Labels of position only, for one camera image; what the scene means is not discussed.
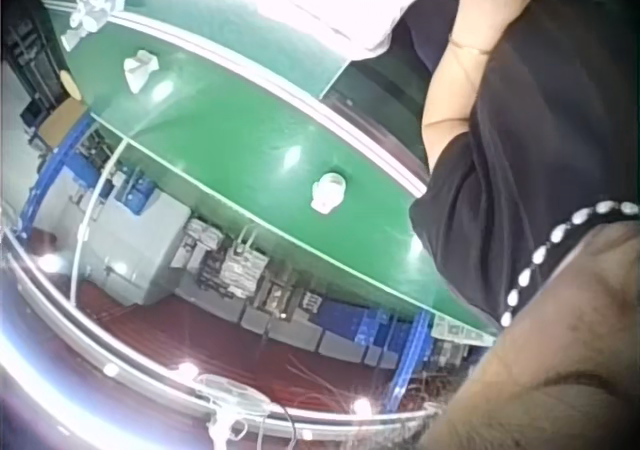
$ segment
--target white cloth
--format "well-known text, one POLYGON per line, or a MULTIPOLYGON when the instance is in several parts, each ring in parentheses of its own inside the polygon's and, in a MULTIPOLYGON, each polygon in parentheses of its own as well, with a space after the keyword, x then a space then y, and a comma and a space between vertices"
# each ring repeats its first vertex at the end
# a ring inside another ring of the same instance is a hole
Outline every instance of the white cloth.
POLYGON ((313 35, 351 60, 389 47, 391 31, 415 0, 251 0, 263 15, 313 35))

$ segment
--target wire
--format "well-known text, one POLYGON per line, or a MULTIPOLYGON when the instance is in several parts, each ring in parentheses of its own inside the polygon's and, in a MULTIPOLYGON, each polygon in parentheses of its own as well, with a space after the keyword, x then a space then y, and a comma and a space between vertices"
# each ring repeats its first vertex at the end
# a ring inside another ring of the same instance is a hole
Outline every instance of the wire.
MULTIPOLYGON (((289 424, 291 425, 291 440, 289 441, 289 445, 287 446, 287 450, 293 450, 298 442, 298 433, 296 431, 296 425, 293 423, 293 419, 291 418, 291 414, 289 414, 288 410, 284 405, 278 402, 273 402, 273 404, 280 407, 283 413, 286 415, 287 420, 289 420, 289 424)), ((258 432, 258 443, 256 444, 256 450, 262 450, 262 439, 264 437, 264 424, 267 421, 267 417, 269 414, 262 417, 262 421, 260 422, 260 431, 258 432)))

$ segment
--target green table surface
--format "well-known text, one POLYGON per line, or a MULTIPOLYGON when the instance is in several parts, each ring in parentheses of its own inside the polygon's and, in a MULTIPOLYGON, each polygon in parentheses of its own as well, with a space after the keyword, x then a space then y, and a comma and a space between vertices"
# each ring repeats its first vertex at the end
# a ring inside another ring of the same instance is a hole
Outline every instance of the green table surface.
POLYGON ((205 37, 315 97, 348 64, 312 36, 263 17, 248 0, 126 0, 125 10, 205 37))
MULTIPOLYGON (((51 15, 56 32, 64 31, 68 14, 51 15)), ((400 297, 494 333, 446 289, 425 252, 411 251, 407 212, 413 197, 306 114, 225 68, 116 24, 108 23, 65 57, 83 98, 105 124, 212 196, 183 200, 192 199, 215 218, 243 215, 236 228, 258 220, 261 233, 283 242, 284 254, 295 253, 293 244, 299 263, 339 278, 372 304, 407 311, 400 297), (156 55, 160 70, 133 95, 122 65, 138 49, 156 55), (165 82, 173 91, 155 101, 153 90, 165 82), (300 160, 286 170, 285 155, 296 146, 300 160), (311 186, 328 171, 346 178, 347 193, 338 209, 323 216, 310 207, 311 186)), ((179 193, 176 176, 157 173, 161 185, 179 193)))

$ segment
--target black shirt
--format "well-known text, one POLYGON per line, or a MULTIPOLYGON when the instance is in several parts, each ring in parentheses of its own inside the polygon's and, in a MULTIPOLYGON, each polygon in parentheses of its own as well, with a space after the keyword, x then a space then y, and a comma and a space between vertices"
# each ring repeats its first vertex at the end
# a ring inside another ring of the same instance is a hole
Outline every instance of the black shirt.
MULTIPOLYGON (((433 169, 411 221, 452 289, 499 322, 507 295, 558 224, 600 201, 638 201, 636 42, 592 2, 535 0, 490 59, 469 132, 433 169)), ((596 225, 549 249, 524 307, 596 225)))

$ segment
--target person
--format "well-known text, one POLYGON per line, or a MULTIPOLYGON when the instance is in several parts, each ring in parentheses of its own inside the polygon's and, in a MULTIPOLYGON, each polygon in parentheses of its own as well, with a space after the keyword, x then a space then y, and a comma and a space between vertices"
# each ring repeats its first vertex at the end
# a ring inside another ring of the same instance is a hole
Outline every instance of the person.
POLYGON ((386 448, 640 448, 633 32, 602 1, 459 0, 445 45, 410 218, 501 332, 426 433, 386 448))

